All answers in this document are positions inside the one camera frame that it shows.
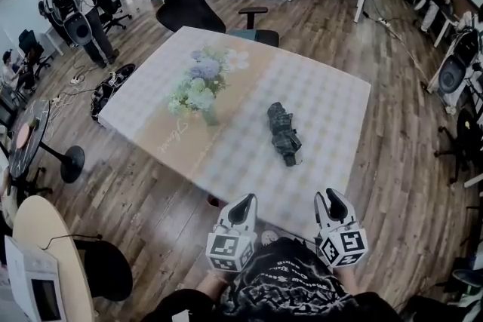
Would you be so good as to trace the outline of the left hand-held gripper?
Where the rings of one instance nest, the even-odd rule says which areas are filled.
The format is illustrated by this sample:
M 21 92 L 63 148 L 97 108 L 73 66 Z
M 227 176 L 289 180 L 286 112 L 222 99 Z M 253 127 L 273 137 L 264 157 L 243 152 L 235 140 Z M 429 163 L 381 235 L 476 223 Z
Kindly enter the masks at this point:
M 206 246 L 206 257 L 212 269 L 225 272 L 244 269 L 254 255 L 256 218 L 257 197 L 253 193 L 222 208 Z

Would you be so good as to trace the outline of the dark plaid umbrella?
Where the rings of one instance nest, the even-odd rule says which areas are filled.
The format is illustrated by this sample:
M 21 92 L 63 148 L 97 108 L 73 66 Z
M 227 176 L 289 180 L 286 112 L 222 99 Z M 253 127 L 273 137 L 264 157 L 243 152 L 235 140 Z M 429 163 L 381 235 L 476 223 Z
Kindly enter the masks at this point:
M 297 131 L 292 127 L 293 115 L 288 113 L 280 102 L 273 103 L 267 110 L 272 144 L 287 167 L 297 164 L 296 153 L 302 146 Z

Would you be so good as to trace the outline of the person's right forearm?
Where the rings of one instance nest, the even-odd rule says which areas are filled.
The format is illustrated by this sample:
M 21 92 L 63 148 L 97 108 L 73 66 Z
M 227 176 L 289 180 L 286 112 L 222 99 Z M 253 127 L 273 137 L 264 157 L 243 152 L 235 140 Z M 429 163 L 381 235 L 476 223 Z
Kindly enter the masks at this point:
M 334 274 L 346 289 L 347 293 L 356 296 L 364 292 L 364 290 L 358 285 L 353 266 L 335 268 Z

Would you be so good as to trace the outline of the person's left forearm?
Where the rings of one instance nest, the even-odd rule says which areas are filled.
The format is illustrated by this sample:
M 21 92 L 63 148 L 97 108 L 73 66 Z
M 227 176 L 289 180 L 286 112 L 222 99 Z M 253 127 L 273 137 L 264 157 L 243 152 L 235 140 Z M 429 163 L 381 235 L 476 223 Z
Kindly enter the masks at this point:
M 229 275 L 227 271 L 208 270 L 195 289 L 217 302 L 230 283 Z

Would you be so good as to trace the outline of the person's black printed shirt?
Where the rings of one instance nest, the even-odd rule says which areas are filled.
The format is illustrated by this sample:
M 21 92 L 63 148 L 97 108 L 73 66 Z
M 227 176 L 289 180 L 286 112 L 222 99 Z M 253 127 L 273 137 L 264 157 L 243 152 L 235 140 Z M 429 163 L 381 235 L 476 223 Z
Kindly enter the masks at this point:
M 305 244 L 279 238 L 261 247 L 214 302 L 176 290 L 141 322 L 402 322 L 373 292 L 353 296 Z

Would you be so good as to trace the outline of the pale green glass vase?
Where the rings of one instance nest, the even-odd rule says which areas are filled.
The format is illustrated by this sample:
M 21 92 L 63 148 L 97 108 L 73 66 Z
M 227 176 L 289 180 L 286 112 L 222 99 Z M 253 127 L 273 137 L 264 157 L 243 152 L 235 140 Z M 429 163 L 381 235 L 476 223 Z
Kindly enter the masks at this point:
M 214 104 L 210 104 L 206 109 L 201 110 L 201 114 L 207 126 L 217 126 L 220 122 Z

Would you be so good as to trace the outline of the pale blue flower bouquet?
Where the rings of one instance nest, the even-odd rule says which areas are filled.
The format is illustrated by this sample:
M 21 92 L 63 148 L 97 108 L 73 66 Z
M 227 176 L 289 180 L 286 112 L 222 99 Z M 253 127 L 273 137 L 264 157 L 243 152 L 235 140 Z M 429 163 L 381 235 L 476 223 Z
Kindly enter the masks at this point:
M 190 54 L 192 63 L 173 88 L 168 110 L 173 115 L 207 112 L 219 92 L 226 89 L 228 50 L 205 46 Z

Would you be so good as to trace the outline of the black round stool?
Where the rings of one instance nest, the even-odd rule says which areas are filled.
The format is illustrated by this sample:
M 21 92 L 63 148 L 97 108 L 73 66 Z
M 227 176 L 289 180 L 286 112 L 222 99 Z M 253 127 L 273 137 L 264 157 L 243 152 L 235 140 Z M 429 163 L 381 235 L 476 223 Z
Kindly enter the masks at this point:
M 102 297 L 112 302 L 126 300 L 133 290 L 131 267 L 124 254 L 104 240 L 75 240 L 84 252 L 83 265 L 93 298 Z

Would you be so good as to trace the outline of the open black equipment bag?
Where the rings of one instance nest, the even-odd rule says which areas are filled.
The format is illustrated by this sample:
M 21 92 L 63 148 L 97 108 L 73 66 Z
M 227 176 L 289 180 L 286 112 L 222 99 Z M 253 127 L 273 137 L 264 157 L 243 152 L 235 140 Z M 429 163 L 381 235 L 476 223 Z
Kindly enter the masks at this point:
M 129 63 L 111 72 L 109 77 L 100 82 L 91 96 L 91 118 L 98 121 L 99 114 L 104 106 L 115 95 L 118 89 L 131 77 L 136 65 Z

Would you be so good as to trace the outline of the grey backpack shell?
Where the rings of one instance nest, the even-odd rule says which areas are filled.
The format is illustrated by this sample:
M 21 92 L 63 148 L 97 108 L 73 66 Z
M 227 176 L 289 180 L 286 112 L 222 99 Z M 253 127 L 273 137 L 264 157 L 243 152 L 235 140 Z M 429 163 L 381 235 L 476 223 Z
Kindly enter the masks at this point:
M 67 35 L 77 45 L 84 46 L 91 42 L 92 31 L 85 15 L 80 12 L 69 14 L 63 21 Z
M 456 34 L 438 71 L 428 84 L 428 90 L 451 94 L 468 78 L 468 70 L 482 71 L 483 32 L 465 27 Z

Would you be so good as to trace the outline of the round beige wooden table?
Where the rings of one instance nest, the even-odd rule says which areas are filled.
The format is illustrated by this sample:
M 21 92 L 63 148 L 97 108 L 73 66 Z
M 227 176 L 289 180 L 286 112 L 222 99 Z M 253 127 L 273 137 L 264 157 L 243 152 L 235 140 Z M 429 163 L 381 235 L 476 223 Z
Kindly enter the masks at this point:
M 57 208 L 41 196 L 27 198 L 14 220 L 13 238 L 53 256 L 67 322 L 96 322 L 85 269 L 71 232 Z

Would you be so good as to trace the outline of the black high-back office chair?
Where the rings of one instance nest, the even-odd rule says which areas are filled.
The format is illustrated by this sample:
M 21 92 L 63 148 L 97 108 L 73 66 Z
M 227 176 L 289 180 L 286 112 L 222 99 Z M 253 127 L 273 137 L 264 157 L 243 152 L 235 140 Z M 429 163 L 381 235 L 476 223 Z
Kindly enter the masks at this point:
M 254 26 L 255 16 L 267 12 L 266 7 L 242 8 L 238 11 L 240 15 L 247 17 L 244 29 L 257 31 L 256 42 L 278 47 L 279 34 L 276 31 L 256 29 Z M 205 0 L 163 0 L 155 17 L 161 25 L 172 32 L 177 32 L 184 26 L 225 34 L 230 31 Z

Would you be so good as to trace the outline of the white box appliance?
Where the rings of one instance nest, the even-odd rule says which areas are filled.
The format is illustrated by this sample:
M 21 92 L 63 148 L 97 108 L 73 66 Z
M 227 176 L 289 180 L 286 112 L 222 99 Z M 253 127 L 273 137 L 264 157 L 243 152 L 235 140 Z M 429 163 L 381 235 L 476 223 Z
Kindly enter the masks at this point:
M 14 301 L 31 322 L 67 322 L 58 262 L 39 247 L 5 237 L 8 277 Z

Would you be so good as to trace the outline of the pink round plate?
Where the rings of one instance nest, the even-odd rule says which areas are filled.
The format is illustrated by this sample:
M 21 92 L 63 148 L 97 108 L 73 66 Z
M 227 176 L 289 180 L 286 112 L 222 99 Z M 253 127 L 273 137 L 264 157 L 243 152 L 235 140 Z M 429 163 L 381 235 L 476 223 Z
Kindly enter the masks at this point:
M 31 133 L 32 133 L 32 127 L 30 126 L 30 124 L 29 123 L 23 124 L 17 133 L 16 147 L 18 149 L 22 149 L 27 144 L 31 136 Z

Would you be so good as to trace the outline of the black round pedestal table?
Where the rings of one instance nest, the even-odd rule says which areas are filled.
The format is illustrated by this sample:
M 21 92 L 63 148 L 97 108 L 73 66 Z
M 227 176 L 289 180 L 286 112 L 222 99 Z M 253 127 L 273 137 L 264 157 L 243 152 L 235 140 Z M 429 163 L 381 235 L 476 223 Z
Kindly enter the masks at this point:
M 9 155 L 10 172 L 13 178 L 19 178 L 27 171 L 39 148 L 44 149 L 60 161 L 60 175 L 65 183 L 73 183 L 80 177 L 85 164 L 85 152 L 82 147 L 72 146 L 61 154 L 44 142 L 50 113 L 51 102 L 49 100 L 35 100 L 25 111 L 23 122 L 14 133 L 12 150 Z M 16 147 L 17 133 L 32 115 L 38 118 L 38 125 L 32 128 L 27 144 L 22 149 L 18 149 Z

